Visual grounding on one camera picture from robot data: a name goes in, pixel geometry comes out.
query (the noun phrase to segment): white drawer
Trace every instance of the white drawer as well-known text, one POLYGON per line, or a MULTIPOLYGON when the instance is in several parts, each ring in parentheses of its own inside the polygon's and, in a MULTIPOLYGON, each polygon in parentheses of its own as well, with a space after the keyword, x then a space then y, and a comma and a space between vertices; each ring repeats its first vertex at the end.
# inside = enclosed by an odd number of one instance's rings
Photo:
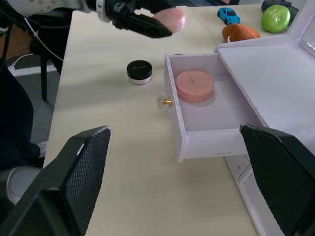
POLYGON ((170 116, 180 162, 247 154, 240 125, 261 122, 217 54, 166 55, 164 82, 167 96, 172 98, 170 116), (209 100, 192 104, 178 98, 175 79, 187 70, 200 70, 214 78, 209 100))

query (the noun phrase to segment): drawer knob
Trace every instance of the drawer knob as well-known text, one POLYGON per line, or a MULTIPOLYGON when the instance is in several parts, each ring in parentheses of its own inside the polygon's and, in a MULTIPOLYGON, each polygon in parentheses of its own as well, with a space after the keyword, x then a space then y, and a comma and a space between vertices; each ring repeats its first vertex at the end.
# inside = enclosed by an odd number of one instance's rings
POLYGON ((172 98, 165 99, 163 96, 159 96, 157 98, 157 106, 161 109, 165 105, 168 105, 169 107, 172 107, 172 98))

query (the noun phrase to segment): light wood tabletop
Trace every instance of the light wood tabletop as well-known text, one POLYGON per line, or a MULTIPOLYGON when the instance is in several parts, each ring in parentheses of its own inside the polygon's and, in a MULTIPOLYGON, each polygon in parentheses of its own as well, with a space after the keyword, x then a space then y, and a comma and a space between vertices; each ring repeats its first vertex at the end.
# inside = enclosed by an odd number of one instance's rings
MULTIPOLYGON (((259 28, 259 8, 235 10, 259 28)), ((45 165, 71 136, 111 127, 88 236, 257 235, 224 158, 177 163, 168 109, 156 105, 165 95, 164 54, 211 53, 225 26, 217 7, 183 9, 187 27, 154 40, 115 29, 96 14, 73 14, 45 165), (153 80, 144 86, 126 75, 128 63, 139 59, 153 65, 153 80)))

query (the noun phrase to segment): chair leg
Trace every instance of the chair leg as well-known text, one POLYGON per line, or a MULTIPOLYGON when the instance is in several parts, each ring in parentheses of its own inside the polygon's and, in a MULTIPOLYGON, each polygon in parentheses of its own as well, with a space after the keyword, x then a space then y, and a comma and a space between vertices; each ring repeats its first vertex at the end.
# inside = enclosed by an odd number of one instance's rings
POLYGON ((40 56, 41 98, 47 102, 47 59, 40 56))

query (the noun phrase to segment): white box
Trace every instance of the white box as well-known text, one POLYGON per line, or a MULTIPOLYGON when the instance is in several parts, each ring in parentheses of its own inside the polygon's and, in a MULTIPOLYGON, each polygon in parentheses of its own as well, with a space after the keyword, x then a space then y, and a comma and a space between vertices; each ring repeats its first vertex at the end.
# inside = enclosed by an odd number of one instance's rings
POLYGON ((247 153, 240 125, 261 122, 217 54, 166 55, 164 82, 172 98, 170 115, 179 161, 247 153), (178 98, 175 80, 187 70, 200 70, 214 78, 210 99, 193 104, 178 98))
POLYGON ((314 0, 287 34, 221 44, 213 54, 166 56, 178 160, 225 156, 260 236, 284 234, 256 184, 239 127, 246 122, 291 134, 315 155, 314 75, 314 0), (210 100, 191 104, 178 98, 175 79, 188 70, 215 78, 210 100))

